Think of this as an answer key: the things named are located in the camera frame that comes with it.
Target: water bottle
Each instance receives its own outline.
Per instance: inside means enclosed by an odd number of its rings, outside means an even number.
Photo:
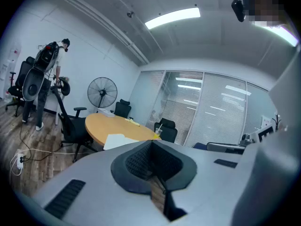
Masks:
[[[8,104],[9,102],[11,102],[11,100],[12,100],[11,94],[8,91],[6,91],[4,95],[4,103]]]

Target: power outlet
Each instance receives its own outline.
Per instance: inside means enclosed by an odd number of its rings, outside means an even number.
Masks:
[[[18,169],[23,168],[23,161],[21,162],[21,157],[24,157],[24,155],[21,154],[21,153],[18,153],[18,156],[17,156],[17,167],[18,167]]]

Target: black cap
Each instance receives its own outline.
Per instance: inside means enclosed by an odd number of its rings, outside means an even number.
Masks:
[[[67,44],[68,47],[70,46],[70,41],[69,41],[69,39],[63,39],[63,40],[62,40],[62,43]]]

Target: white shirt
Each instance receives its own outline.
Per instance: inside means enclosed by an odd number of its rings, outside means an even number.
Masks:
[[[45,75],[44,75],[45,79],[50,80],[50,81],[53,80],[53,77],[54,77],[55,72],[56,72],[56,67],[57,66],[62,67],[62,65],[63,65],[63,58],[65,56],[65,53],[66,52],[65,52],[64,48],[59,49],[55,64],[49,71],[47,71],[45,73]]]

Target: round table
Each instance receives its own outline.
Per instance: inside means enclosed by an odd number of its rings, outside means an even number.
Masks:
[[[120,116],[107,117],[101,113],[86,118],[85,126],[89,135],[100,145],[104,145],[109,134],[123,134],[137,141],[153,140],[155,133],[147,127],[136,126]]]

